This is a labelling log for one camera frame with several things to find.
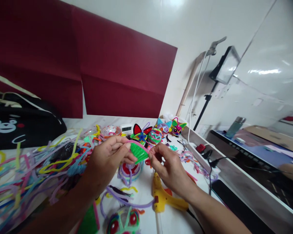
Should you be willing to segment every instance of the gray thermos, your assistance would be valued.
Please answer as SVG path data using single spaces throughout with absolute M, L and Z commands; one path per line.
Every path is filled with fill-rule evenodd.
M 239 131 L 239 129 L 244 124 L 246 118 L 243 117 L 237 117 L 233 124 L 230 126 L 229 130 L 226 133 L 226 137 L 232 138 L 234 135 Z

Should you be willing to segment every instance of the dark red backdrop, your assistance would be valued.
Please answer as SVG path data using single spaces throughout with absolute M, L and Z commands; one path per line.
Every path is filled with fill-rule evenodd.
M 0 75 L 63 117 L 82 117 L 83 84 L 87 114 L 157 118 L 176 53 L 61 1 L 0 0 Z

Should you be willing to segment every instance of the forearm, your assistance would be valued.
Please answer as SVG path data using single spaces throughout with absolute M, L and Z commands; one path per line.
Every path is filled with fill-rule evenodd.
M 229 209 L 200 188 L 186 200 L 194 208 L 205 233 L 250 233 Z
M 83 178 L 78 184 L 53 206 L 46 208 L 20 233 L 67 234 L 79 221 L 95 200 L 94 191 Z

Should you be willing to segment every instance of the hand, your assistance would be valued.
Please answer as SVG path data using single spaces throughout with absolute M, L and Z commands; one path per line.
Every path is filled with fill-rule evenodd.
M 127 138 L 112 136 L 102 144 L 94 147 L 87 164 L 83 182 L 90 186 L 97 198 L 112 180 L 120 163 L 134 164 L 137 158 L 129 152 Z
M 190 195 L 194 194 L 197 186 L 188 177 L 179 155 L 166 145 L 159 143 L 151 148 L 148 156 L 151 166 L 158 173 L 164 184 L 174 193 L 189 201 Z M 158 160 L 161 157 L 165 159 L 164 165 Z

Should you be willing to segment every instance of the small white clock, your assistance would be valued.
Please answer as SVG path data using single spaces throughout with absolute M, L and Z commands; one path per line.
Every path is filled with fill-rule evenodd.
M 126 135 L 133 134 L 133 125 L 131 123 L 120 125 L 121 132 Z

